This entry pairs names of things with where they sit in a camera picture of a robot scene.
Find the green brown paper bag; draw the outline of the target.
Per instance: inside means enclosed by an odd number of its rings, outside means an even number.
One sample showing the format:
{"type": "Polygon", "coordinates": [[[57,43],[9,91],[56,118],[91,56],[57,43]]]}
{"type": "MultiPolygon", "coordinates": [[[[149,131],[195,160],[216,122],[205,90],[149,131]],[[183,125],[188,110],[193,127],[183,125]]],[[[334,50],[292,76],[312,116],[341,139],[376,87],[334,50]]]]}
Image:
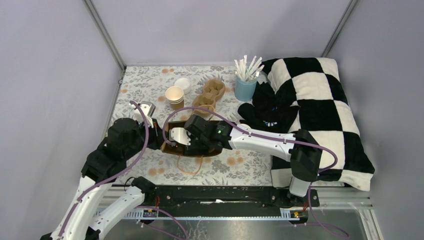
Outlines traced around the green brown paper bag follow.
{"type": "Polygon", "coordinates": [[[212,116],[216,114],[215,107],[210,104],[188,106],[173,111],[167,116],[164,122],[162,129],[162,137],[164,142],[161,145],[160,150],[164,154],[178,156],[176,166],[181,172],[189,175],[196,175],[200,171],[201,167],[199,167],[195,172],[185,171],[180,167],[181,157],[200,159],[215,157],[221,154],[223,149],[208,146],[193,136],[190,132],[185,130],[185,120],[171,121],[171,118],[173,118],[173,116],[175,116],[178,112],[185,110],[191,110],[192,112],[195,110],[204,111],[211,114],[212,116]]]}

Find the stack of white cup lids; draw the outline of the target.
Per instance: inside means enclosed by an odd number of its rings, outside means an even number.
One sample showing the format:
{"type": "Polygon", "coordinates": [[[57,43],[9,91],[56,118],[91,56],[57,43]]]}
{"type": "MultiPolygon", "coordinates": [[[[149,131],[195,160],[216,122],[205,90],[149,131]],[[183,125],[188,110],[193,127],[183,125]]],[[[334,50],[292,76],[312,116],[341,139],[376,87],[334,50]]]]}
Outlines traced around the stack of white cup lids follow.
{"type": "Polygon", "coordinates": [[[187,95],[192,89],[192,82],[186,77],[181,77],[174,82],[174,86],[182,88],[184,94],[187,95]]]}

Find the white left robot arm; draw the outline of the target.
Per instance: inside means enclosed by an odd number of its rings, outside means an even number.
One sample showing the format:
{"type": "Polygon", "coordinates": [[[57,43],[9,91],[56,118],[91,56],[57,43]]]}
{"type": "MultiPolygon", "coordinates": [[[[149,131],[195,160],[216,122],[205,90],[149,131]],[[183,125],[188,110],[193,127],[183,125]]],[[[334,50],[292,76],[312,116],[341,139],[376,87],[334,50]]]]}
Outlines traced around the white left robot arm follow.
{"type": "Polygon", "coordinates": [[[155,200],[149,187],[131,186],[99,215],[101,200],[115,180],[137,163],[148,147],[158,139],[157,121],[152,119],[155,105],[130,102],[135,118],[119,118],[107,130],[106,137],[91,152],[81,170],[77,191],[58,227],[41,237],[43,240],[102,240],[132,209],[148,206],[155,200]]]}

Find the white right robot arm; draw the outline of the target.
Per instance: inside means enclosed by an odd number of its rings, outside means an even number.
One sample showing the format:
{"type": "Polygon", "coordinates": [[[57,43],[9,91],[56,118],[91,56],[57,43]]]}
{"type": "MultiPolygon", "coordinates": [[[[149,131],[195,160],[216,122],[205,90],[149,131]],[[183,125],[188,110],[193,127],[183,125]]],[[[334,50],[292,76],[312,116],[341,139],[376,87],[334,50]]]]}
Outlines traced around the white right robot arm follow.
{"type": "Polygon", "coordinates": [[[310,185],[319,175],[320,145],[307,131],[274,133],[252,129],[228,120],[206,120],[192,115],[187,121],[166,126],[166,144],[171,154],[185,157],[211,157],[222,150],[249,150],[274,156],[288,163],[288,180],[273,180],[275,188],[288,187],[287,201],[293,206],[307,199],[310,185]]]}

